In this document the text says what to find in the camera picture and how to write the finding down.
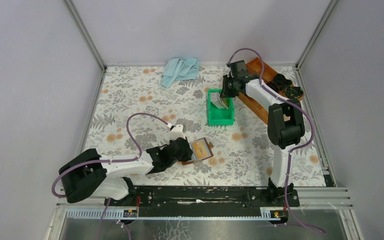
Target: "floral tablecloth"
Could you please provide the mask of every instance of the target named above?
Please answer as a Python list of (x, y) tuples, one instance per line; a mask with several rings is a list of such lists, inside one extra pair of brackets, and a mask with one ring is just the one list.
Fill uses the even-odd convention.
[[(273, 67), (295, 80), (291, 66)], [(85, 149), (106, 155), (138, 152), (126, 131), (127, 118), (137, 112), (157, 115), (172, 124), (183, 124), (190, 140), (207, 138), (214, 157), (199, 163), (177, 163), (164, 172), (129, 175), (135, 185), (266, 186), (273, 170), (273, 145), (267, 126), (239, 99), (234, 99), (235, 122), (208, 126), (207, 91), (220, 89), (227, 67), (200, 67), (197, 80), (161, 85), (164, 67), (109, 67), (99, 96)], [(136, 116), (130, 129), (142, 149), (161, 146), (169, 140), (168, 129), (158, 120)], [(306, 133), (310, 137), (305, 120)], [(298, 186), (325, 186), (313, 144), (292, 156), (291, 179)]]

